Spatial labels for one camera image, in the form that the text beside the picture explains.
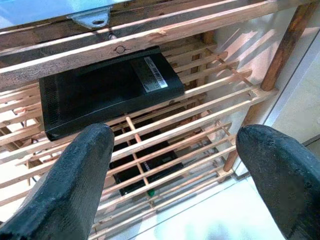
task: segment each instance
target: wooden shelf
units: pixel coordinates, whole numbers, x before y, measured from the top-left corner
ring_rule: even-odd
[[[107,172],[89,239],[97,239],[99,236],[118,231],[127,224],[166,208],[177,200],[192,196],[230,176],[233,171],[224,171],[223,159],[235,151],[235,135],[229,132],[231,122],[216,125],[214,123],[223,116],[246,109],[277,93],[276,89],[267,92],[257,85],[252,85],[247,79],[252,71],[249,69],[238,72],[236,68],[239,62],[223,60],[228,53],[214,53],[215,44],[204,44],[192,37],[168,42],[160,47],[185,84],[185,94],[107,122],[114,131],[123,131],[121,135],[115,137],[115,145],[136,140],[136,143],[114,151],[111,161],[115,162],[129,155],[132,155],[134,160]],[[228,76],[216,77],[215,74],[218,76],[220,72],[228,73]],[[217,99],[204,101],[207,92],[241,81],[245,82],[247,87]],[[226,107],[212,111],[221,105]],[[5,111],[13,111],[15,114],[7,119],[1,119],[1,129],[8,129],[10,125],[16,123],[26,123],[27,120],[34,120],[34,124],[24,124],[24,127],[15,132],[0,136],[0,145],[4,147],[16,141],[21,141],[23,144],[16,150],[2,155],[0,164],[11,162],[17,166],[23,164],[29,166],[39,160],[40,164],[26,169],[22,174],[13,172],[9,178],[0,182],[0,191],[2,188],[46,173],[77,135],[73,134],[54,142],[45,137],[37,83],[1,92],[0,112]],[[137,124],[149,119],[153,122],[136,127]],[[141,140],[141,136],[155,130],[159,130],[160,134]],[[222,137],[210,141],[208,135],[212,133],[220,133]],[[143,157],[137,157],[137,152],[163,141],[170,142],[170,145]],[[216,147],[225,143],[228,147],[220,152],[217,151]],[[150,171],[143,171],[140,164],[170,151],[175,151],[178,158]],[[184,167],[153,182],[148,181],[147,177],[178,163],[183,163]],[[138,167],[139,175],[120,184],[114,182],[114,174],[134,166]],[[145,186],[124,196],[120,195],[119,189],[141,180]],[[30,189],[26,187],[21,192],[5,196],[0,199],[0,206],[25,197]],[[149,197],[147,194],[149,190],[154,190],[155,195]]]
[[[1,34],[0,89],[315,1],[137,1],[115,6],[110,26],[95,31],[66,20],[8,30]]]

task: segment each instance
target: black electronic device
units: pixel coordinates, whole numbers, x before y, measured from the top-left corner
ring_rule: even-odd
[[[159,47],[47,76],[39,85],[51,141],[184,94]]]

